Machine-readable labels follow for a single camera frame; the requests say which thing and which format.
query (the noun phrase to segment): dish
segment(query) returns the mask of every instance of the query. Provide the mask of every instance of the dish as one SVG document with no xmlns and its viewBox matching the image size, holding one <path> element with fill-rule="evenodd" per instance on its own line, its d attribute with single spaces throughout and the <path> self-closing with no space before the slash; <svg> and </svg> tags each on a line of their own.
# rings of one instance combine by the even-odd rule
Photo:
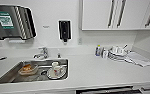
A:
<svg viewBox="0 0 150 94">
<path fill-rule="evenodd" d="M 124 54 L 117 54 L 117 53 L 112 53 L 112 51 L 109 51 L 108 58 L 112 60 L 117 60 L 117 61 L 125 61 L 127 53 L 124 52 Z"/>
<path fill-rule="evenodd" d="M 61 73 L 58 76 L 55 75 L 53 68 L 50 68 L 47 72 L 47 76 L 50 79 L 59 79 L 59 78 L 63 77 L 65 74 L 66 74 L 66 67 L 64 67 L 64 66 L 62 66 Z"/>
<path fill-rule="evenodd" d="M 109 50 L 110 54 L 116 55 L 116 56 L 125 56 L 127 53 L 124 51 L 124 53 L 113 53 L 112 50 Z"/>
<path fill-rule="evenodd" d="M 33 75 L 38 71 L 38 65 L 27 64 L 23 66 L 18 73 L 20 75 Z"/>
</svg>

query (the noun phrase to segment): cup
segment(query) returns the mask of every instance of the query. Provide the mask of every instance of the cup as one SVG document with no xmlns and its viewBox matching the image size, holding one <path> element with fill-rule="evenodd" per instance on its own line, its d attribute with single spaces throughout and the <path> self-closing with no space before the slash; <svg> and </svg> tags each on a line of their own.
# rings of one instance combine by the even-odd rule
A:
<svg viewBox="0 0 150 94">
<path fill-rule="evenodd" d="M 117 53 L 118 52 L 118 46 L 113 46 L 112 47 L 112 53 Z"/>
<path fill-rule="evenodd" d="M 52 63 L 52 67 L 54 68 L 55 66 L 58 66 L 59 65 L 59 63 L 58 62 L 53 62 Z"/>
<path fill-rule="evenodd" d="M 124 49 L 123 49 L 123 47 L 119 47 L 118 48 L 118 54 L 124 54 Z"/>
<path fill-rule="evenodd" d="M 62 70 L 62 66 L 55 66 L 55 67 L 53 68 L 54 74 L 55 74 L 56 76 L 59 76 L 59 75 L 61 74 L 61 70 Z"/>
</svg>

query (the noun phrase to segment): white wall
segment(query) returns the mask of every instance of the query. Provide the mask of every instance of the white wall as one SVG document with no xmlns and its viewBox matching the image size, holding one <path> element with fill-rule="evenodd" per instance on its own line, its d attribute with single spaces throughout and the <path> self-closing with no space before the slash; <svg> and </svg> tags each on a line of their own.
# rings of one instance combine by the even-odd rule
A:
<svg viewBox="0 0 150 94">
<path fill-rule="evenodd" d="M 137 31 L 80 31 L 83 45 L 125 46 L 132 48 Z"/>
<path fill-rule="evenodd" d="M 37 36 L 25 44 L 10 44 L 0 41 L 0 49 L 27 49 L 46 47 L 77 47 L 78 38 L 82 45 L 125 46 L 131 49 L 137 31 L 81 31 L 79 29 L 79 0 L 0 0 L 0 4 L 21 5 L 32 10 Z M 58 21 L 71 20 L 72 39 L 67 46 L 59 39 Z"/>
<path fill-rule="evenodd" d="M 150 30 L 138 31 L 133 50 L 150 59 Z"/>
<path fill-rule="evenodd" d="M 134 47 L 150 52 L 150 31 L 138 31 Z"/>
<path fill-rule="evenodd" d="M 0 41 L 0 48 L 37 48 L 77 46 L 78 32 L 78 0 L 0 0 L 3 5 L 21 5 L 32 10 L 37 36 L 25 44 L 9 44 Z M 70 20 L 72 39 L 67 46 L 59 39 L 59 20 Z"/>
</svg>

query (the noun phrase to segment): white container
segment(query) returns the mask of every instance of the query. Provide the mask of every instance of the white container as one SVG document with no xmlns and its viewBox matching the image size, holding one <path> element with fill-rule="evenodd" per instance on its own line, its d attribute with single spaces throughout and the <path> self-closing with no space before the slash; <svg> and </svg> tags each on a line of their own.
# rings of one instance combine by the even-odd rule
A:
<svg viewBox="0 0 150 94">
<path fill-rule="evenodd" d="M 118 53 L 118 46 L 112 47 L 112 53 L 114 53 L 114 54 Z"/>
<path fill-rule="evenodd" d="M 52 63 L 52 67 L 55 67 L 55 66 L 58 66 L 59 65 L 59 62 L 53 62 Z"/>
<path fill-rule="evenodd" d="M 117 52 L 118 54 L 124 54 L 124 49 L 123 49 L 123 47 L 118 47 L 118 52 Z"/>
<path fill-rule="evenodd" d="M 102 58 L 107 59 L 108 58 L 108 54 L 109 54 L 109 51 L 108 50 L 104 50 Z"/>
<path fill-rule="evenodd" d="M 101 47 L 100 47 L 100 45 L 98 45 L 95 50 L 95 55 L 100 56 L 100 54 L 101 54 Z"/>
</svg>

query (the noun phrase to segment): faucet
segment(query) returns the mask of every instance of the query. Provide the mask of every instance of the faucet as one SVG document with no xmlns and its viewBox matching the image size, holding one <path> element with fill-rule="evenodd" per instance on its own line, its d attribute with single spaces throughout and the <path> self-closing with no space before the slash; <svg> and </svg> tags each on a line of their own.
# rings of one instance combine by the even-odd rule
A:
<svg viewBox="0 0 150 94">
<path fill-rule="evenodd" d="M 48 55 L 48 49 L 46 47 L 43 47 L 43 48 L 39 48 L 39 49 L 42 49 L 42 54 L 37 54 L 37 55 L 34 55 L 34 58 L 39 58 L 41 56 L 44 56 L 44 59 L 48 58 L 49 55 Z"/>
<path fill-rule="evenodd" d="M 58 49 L 58 58 L 61 58 L 61 55 L 60 55 L 60 50 Z"/>
</svg>

